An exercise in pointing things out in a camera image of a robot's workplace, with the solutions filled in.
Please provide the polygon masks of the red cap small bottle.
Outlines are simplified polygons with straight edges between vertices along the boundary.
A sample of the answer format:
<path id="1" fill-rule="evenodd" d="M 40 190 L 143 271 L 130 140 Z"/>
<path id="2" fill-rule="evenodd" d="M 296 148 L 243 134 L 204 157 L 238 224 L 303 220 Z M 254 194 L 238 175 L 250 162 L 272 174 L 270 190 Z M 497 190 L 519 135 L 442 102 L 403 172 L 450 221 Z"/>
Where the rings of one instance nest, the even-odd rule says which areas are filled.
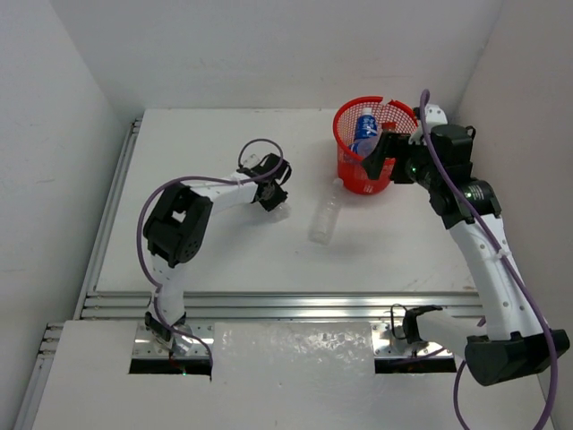
<path id="1" fill-rule="evenodd" d="M 394 133 L 397 130 L 397 125 L 395 122 L 384 122 L 381 127 L 384 133 Z"/>

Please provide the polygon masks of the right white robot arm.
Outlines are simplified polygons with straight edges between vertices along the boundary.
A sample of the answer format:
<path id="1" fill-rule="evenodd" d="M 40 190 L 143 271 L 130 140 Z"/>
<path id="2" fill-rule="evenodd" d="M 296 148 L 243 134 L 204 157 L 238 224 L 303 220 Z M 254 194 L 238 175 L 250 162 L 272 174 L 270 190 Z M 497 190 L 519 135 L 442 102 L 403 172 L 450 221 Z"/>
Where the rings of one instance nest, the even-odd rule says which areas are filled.
<path id="1" fill-rule="evenodd" d="M 390 179 L 419 184 L 430 205 L 463 254 L 481 300 L 482 328 L 456 322 L 441 306 L 406 311 L 402 330 L 409 344 L 436 342 L 461 356 L 482 386 L 539 374 L 551 364 L 547 342 L 558 356 L 570 347 L 563 329 L 548 335 L 506 267 L 501 207 L 492 187 L 472 175 L 472 126 L 435 125 L 432 144 L 407 133 L 383 132 L 362 161 L 367 176 L 380 176 L 386 159 L 394 159 Z"/>

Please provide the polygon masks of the clear bottle white cap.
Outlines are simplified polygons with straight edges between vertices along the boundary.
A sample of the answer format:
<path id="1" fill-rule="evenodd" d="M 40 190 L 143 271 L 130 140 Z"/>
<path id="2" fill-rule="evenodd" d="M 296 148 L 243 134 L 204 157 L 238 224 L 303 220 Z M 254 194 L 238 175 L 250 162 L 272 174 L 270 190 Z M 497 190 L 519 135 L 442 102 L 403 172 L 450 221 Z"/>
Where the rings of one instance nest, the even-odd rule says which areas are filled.
<path id="1" fill-rule="evenodd" d="M 338 216 L 343 206 L 344 182 L 335 179 L 319 201 L 309 227 L 308 238 L 319 245 L 328 245 L 333 237 Z"/>
<path id="2" fill-rule="evenodd" d="M 279 204 L 276 208 L 269 212 L 269 221 L 272 223 L 278 223 L 285 219 L 288 219 L 291 214 L 291 207 L 287 202 Z"/>

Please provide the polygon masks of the blue label bottle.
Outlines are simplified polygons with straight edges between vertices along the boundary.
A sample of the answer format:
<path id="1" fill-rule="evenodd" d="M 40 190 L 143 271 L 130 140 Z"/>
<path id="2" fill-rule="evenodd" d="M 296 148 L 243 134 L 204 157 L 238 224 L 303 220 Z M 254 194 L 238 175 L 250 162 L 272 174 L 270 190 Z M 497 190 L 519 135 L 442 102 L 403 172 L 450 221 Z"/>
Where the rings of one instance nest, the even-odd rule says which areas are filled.
<path id="1" fill-rule="evenodd" d="M 363 159 L 368 157 L 376 148 L 379 139 L 377 137 L 370 137 L 354 141 L 349 149 L 356 155 Z"/>
<path id="2" fill-rule="evenodd" d="M 377 120 L 371 107 L 363 107 L 355 122 L 354 142 L 361 142 L 378 136 Z"/>

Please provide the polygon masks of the blue label bottle back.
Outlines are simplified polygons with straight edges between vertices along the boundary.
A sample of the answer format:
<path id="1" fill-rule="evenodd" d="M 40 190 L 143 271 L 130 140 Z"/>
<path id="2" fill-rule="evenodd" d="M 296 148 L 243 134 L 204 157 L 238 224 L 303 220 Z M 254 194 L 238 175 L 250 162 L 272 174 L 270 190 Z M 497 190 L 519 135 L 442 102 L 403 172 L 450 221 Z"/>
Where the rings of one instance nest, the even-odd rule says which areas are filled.
<path id="1" fill-rule="evenodd" d="M 379 139 L 377 137 L 370 137 L 354 141 L 349 149 L 356 155 L 363 159 L 368 157 L 376 148 Z"/>

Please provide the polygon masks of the blue label bottle front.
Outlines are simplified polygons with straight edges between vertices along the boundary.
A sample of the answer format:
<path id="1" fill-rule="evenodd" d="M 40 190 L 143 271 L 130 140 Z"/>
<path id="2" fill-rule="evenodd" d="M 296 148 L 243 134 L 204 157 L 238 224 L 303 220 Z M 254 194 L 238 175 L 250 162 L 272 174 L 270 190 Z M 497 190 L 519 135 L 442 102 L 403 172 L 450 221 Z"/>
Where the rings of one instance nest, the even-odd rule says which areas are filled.
<path id="1" fill-rule="evenodd" d="M 354 142 L 361 142 L 378 136 L 377 120 L 371 107 L 363 107 L 355 122 Z"/>

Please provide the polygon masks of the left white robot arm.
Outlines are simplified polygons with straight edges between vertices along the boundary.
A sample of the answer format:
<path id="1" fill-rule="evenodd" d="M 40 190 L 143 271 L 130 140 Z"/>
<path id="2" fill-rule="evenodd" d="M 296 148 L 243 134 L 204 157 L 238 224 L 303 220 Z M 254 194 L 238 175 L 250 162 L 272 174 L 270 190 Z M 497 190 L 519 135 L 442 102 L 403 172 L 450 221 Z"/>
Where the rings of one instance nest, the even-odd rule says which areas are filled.
<path id="1" fill-rule="evenodd" d="M 154 287 L 145 325 L 172 348 L 183 331 L 184 266 L 201 249 L 210 218 L 235 206 L 258 203 L 271 212 L 287 200 L 282 185 L 292 175 L 290 163 L 270 153 L 238 166 L 223 178 L 185 176 L 162 185 L 144 203 L 137 222 L 137 255 Z"/>

